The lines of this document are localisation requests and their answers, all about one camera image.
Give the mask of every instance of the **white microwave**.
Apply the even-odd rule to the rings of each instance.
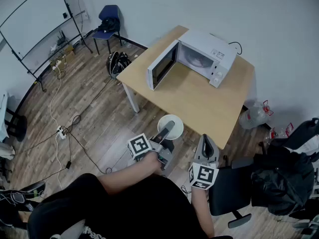
[[[154,90],[174,63],[179,62],[218,87],[230,70],[237,51],[211,34],[188,30],[148,67],[147,83]]]

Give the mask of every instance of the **white wall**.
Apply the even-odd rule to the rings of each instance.
[[[256,69],[248,98],[269,100],[270,125],[318,116],[319,0],[87,0],[95,26],[106,4],[119,6],[122,35],[145,46],[178,24],[240,42]]]
[[[25,0],[0,0],[0,24],[24,1]],[[78,0],[66,1],[70,4],[71,11],[74,14],[80,12]],[[80,0],[80,7],[81,10],[86,10],[83,0]],[[83,33],[86,33],[92,29],[92,26],[88,13],[83,16]],[[76,17],[76,21],[80,28],[81,16]],[[21,19],[21,22],[17,22],[17,24],[23,26],[23,19]],[[48,57],[50,47],[56,43],[59,30],[63,30],[65,35],[70,39],[78,34],[73,21],[69,20],[55,32],[47,36],[23,60],[31,71],[35,70]],[[38,76],[41,72],[42,70],[39,70],[36,75]],[[7,90],[11,96],[14,96],[14,98],[8,101],[8,107],[15,110],[33,82],[34,78],[26,73],[26,69],[18,62],[16,57],[11,53],[9,46],[4,44],[2,37],[0,37],[0,88]]]

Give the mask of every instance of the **hand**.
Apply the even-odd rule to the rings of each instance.
[[[145,157],[141,160],[147,167],[151,167],[153,173],[161,175],[161,162],[158,160],[158,154],[155,151],[149,151]]]

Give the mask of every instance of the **blue chair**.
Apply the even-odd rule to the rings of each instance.
[[[118,20],[120,20],[119,7],[117,5],[104,6],[104,8],[102,9],[102,11],[99,14],[99,19],[105,20],[107,17],[113,17],[113,18],[117,18]],[[99,52],[98,45],[96,44],[96,39],[106,40],[108,43],[109,53],[111,54],[109,39],[112,37],[113,34],[115,34],[115,32],[104,33],[104,31],[97,31],[95,34],[93,34],[92,37],[94,39],[95,47],[96,47],[96,50],[97,50],[99,55],[100,55],[100,52]],[[119,35],[120,44],[122,46],[120,32],[118,32],[118,35]]]

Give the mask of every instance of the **power strip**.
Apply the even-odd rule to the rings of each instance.
[[[59,126],[59,127],[57,128],[57,131],[58,131],[59,136],[61,137],[61,139],[64,140],[64,139],[66,138],[66,133],[64,132],[64,130],[62,129],[62,127]]]

